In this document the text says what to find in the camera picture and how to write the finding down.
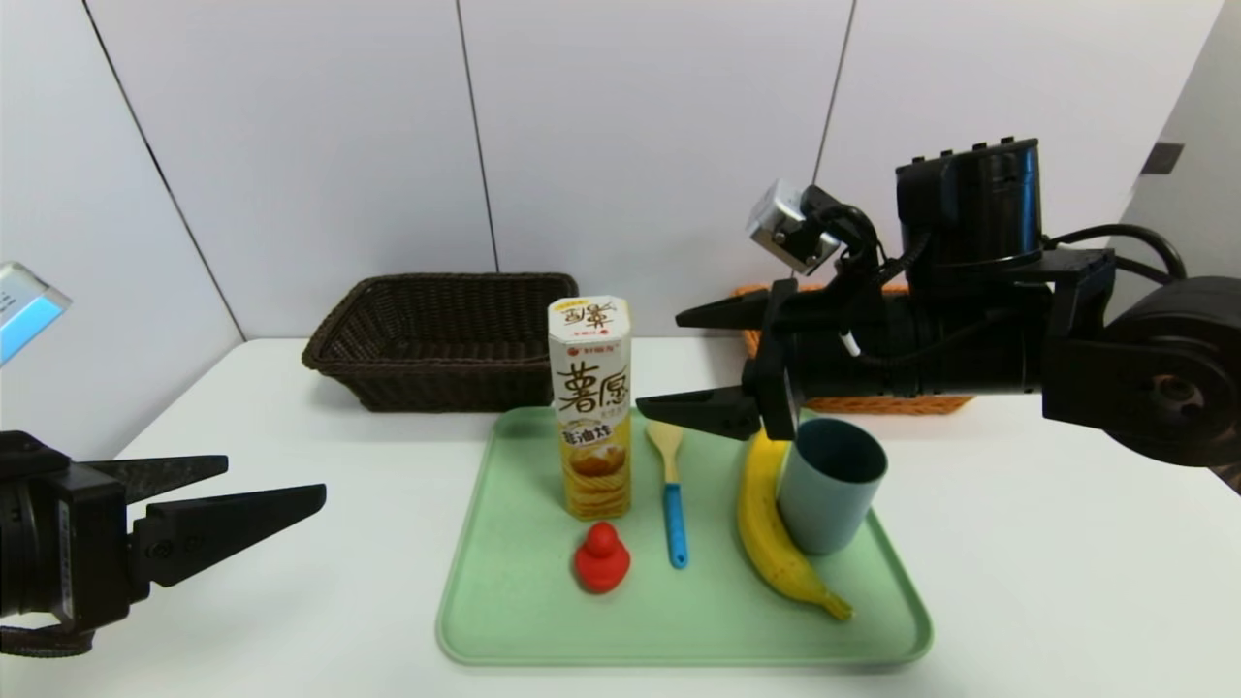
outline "red rubber duck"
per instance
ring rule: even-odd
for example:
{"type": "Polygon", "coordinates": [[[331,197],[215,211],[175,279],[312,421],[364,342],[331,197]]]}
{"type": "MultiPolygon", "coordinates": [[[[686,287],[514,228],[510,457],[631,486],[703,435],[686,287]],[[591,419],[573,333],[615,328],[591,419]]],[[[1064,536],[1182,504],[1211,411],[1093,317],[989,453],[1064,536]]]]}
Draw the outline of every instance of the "red rubber duck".
{"type": "Polygon", "coordinates": [[[620,584],[629,571],[629,551],[608,522],[599,522],[586,533],[586,542],[573,555],[573,566],[582,586],[596,594],[607,594],[620,584]]]}

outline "panel seam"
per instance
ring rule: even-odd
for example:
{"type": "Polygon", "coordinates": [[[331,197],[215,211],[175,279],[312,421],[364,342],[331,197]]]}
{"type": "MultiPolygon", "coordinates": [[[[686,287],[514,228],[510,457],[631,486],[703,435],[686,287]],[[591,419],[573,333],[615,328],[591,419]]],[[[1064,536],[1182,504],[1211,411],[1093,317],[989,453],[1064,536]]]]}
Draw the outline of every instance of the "panel seam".
{"type": "Polygon", "coordinates": [[[849,5],[849,21],[845,24],[845,39],[840,42],[840,60],[836,62],[836,78],[831,81],[831,99],[828,102],[828,117],[823,120],[823,138],[819,140],[819,154],[814,159],[814,175],[810,184],[819,181],[819,165],[823,163],[823,152],[828,147],[828,129],[831,128],[831,113],[836,108],[836,97],[840,94],[840,76],[845,72],[845,53],[849,51],[849,36],[853,34],[854,15],[858,12],[858,0],[849,5]]]}
{"type": "Polygon", "coordinates": [[[190,229],[190,222],[185,219],[185,211],[181,210],[181,204],[176,200],[176,195],[172,194],[172,188],[168,184],[168,176],[164,175],[164,168],[160,166],[159,159],[155,156],[155,150],[151,148],[151,143],[146,138],[146,132],[143,129],[141,122],[138,120],[138,113],[134,112],[134,104],[129,101],[129,93],[125,92],[125,86],[120,82],[120,76],[117,73],[117,66],[112,62],[112,55],[108,53],[108,46],[103,42],[103,35],[99,32],[99,25],[94,21],[94,15],[91,12],[91,4],[88,0],[82,0],[82,9],[86,10],[86,16],[91,21],[91,29],[94,31],[94,39],[99,43],[99,50],[103,51],[103,60],[108,63],[108,70],[112,72],[112,79],[115,81],[117,89],[120,91],[120,98],[125,102],[125,108],[129,111],[129,118],[134,122],[134,128],[138,129],[138,135],[143,139],[143,145],[146,147],[146,154],[151,159],[151,164],[155,165],[155,173],[164,184],[164,191],[168,193],[168,197],[172,202],[172,209],[176,211],[176,216],[181,220],[181,226],[185,227],[185,233],[190,237],[190,243],[194,245],[194,251],[199,255],[199,261],[202,262],[202,268],[206,270],[207,278],[211,279],[211,286],[215,287],[216,294],[220,297],[220,302],[225,307],[225,312],[228,313],[228,319],[232,320],[233,327],[237,328],[237,334],[241,335],[241,340],[248,342],[246,333],[241,329],[241,323],[237,322],[237,314],[233,313],[232,306],[228,304],[228,298],[225,297],[225,292],[220,287],[220,281],[216,278],[215,272],[211,271],[211,265],[207,263],[206,255],[202,253],[202,246],[199,245],[199,240],[194,236],[194,230],[190,229]]]}
{"type": "Polygon", "coordinates": [[[465,62],[465,88],[469,91],[469,112],[474,119],[474,147],[478,149],[478,170],[483,176],[483,202],[486,206],[486,227],[491,232],[491,257],[495,271],[500,272],[500,246],[495,242],[495,219],[491,217],[491,191],[486,185],[486,164],[483,161],[483,130],[478,125],[478,106],[474,102],[474,78],[469,70],[469,50],[465,48],[465,19],[462,16],[462,0],[457,0],[457,29],[462,36],[462,60],[465,62]]]}

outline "teal cup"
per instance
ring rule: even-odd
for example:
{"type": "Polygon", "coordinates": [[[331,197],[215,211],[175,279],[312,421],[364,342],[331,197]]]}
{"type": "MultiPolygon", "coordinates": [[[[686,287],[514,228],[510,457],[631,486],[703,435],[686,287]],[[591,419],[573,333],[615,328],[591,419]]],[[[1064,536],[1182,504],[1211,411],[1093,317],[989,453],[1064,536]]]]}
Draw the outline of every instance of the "teal cup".
{"type": "Polygon", "coordinates": [[[865,430],[841,420],[803,422],[788,448],[776,504],[789,538],[807,555],[830,555],[866,519],[887,455],[865,430]]]}

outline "yellow banana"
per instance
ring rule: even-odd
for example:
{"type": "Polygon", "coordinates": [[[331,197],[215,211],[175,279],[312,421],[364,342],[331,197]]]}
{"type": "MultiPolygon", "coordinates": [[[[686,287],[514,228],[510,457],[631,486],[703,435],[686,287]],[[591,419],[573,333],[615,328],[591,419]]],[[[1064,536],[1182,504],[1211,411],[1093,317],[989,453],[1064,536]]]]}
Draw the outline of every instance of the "yellow banana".
{"type": "Polygon", "coordinates": [[[772,589],[794,601],[823,606],[839,620],[853,617],[853,606],[836,596],[788,537],[776,508],[776,484],[787,441],[773,442],[762,431],[750,446],[737,497],[737,528],[750,561],[772,589]]]}

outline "spatula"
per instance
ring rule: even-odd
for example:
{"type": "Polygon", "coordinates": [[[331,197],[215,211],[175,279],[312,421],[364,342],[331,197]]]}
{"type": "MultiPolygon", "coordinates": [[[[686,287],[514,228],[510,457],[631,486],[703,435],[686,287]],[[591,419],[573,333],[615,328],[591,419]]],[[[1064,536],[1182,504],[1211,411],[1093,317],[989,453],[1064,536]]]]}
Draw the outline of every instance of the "spatula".
{"type": "Polygon", "coordinates": [[[676,448],[681,445],[681,427],[675,425],[647,422],[647,437],[664,457],[664,524],[668,528],[668,558],[676,569],[684,569],[690,561],[685,517],[681,512],[681,477],[676,472],[676,448]]]}

